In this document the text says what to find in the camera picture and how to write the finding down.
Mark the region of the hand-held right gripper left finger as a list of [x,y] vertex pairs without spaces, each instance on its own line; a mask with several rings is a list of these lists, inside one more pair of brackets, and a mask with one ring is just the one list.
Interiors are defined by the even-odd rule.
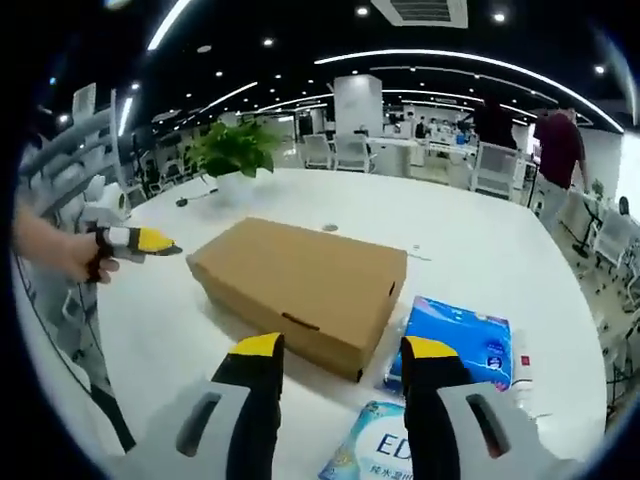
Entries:
[[247,337],[209,380],[159,410],[114,479],[270,479],[281,425],[284,335]]

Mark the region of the person's left hand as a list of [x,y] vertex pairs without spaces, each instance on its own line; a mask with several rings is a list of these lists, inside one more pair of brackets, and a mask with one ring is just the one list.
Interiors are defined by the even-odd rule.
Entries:
[[98,253],[99,246],[93,233],[59,232],[53,246],[50,265],[81,283],[89,279],[89,263]]

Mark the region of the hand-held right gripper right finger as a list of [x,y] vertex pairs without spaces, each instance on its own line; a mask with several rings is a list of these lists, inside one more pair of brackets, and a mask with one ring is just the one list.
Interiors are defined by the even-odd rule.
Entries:
[[527,414],[489,382],[473,383],[448,345],[405,336],[402,385],[416,479],[570,479],[575,460],[541,443]]

